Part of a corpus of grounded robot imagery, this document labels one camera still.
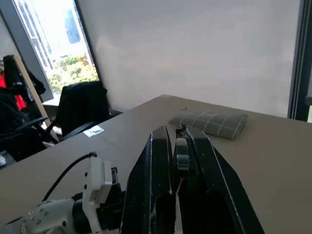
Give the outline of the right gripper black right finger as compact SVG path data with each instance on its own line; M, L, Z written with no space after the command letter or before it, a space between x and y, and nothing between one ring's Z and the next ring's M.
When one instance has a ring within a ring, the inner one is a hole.
M236 171L200 129L182 126L189 170L179 191L183 234L265 234Z

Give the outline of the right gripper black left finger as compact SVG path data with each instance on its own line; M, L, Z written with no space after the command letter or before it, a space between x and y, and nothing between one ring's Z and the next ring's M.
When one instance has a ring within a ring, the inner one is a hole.
M174 234L175 178L168 129L161 126L150 133L130 172L121 234Z

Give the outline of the grey checked folded cloth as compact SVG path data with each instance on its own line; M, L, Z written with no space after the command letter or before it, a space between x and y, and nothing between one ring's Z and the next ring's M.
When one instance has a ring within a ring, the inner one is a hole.
M208 135L235 140L241 134L247 117L246 114L216 114L185 109L171 118L169 123L177 127L188 125Z

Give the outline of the black office chair with jacket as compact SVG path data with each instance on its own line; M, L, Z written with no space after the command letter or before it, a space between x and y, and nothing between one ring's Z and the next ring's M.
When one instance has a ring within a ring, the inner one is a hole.
M61 128L61 140L110 119L107 90L101 81L86 81L63 87L52 127Z

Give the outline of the light wooden board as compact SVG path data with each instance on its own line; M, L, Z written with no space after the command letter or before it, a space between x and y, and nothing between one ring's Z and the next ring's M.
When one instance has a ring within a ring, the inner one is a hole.
M51 121L48 118L47 112L46 112L46 110L44 109L44 107L42 105L42 102L41 102L41 100L39 98L39 95L38 95L34 85L32 84L32 81L31 81L31 79L30 79L30 77L28 75L28 72L27 72L27 70L26 70L26 68L25 68L25 66L24 66L20 56L13 55L13 59L16 62L17 67L18 67L22 77L25 80L25 83L27 84L27 87L29 88L29 90L31 92L31 95L32 95L32 97L33 97L33 99L34 99L34 101L36 103L36 106L37 106L39 112L41 113L42 117L46 118L45 119L46 126L47 127L51 127L52 126L51 125Z

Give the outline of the red garment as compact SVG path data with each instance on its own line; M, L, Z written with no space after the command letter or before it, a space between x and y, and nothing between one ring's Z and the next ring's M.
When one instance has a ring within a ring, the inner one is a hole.
M0 70L0 87L1 88L7 88L5 80L4 80L4 71ZM21 95L15 95L16 104L19 110L26 107L26 103L21 97Z

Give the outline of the black hanging garment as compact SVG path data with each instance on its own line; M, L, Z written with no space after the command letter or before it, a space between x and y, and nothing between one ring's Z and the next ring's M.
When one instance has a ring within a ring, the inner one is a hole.
M20 73L17 63L13 59L13 55L3 57L4 65L4 81L9 93L21 95L26 103L31 103L31 96L27 90L22 74ZM41 81L39 81L27 68L26 71L30 77L32 84L38 95L45 93L46 89Z

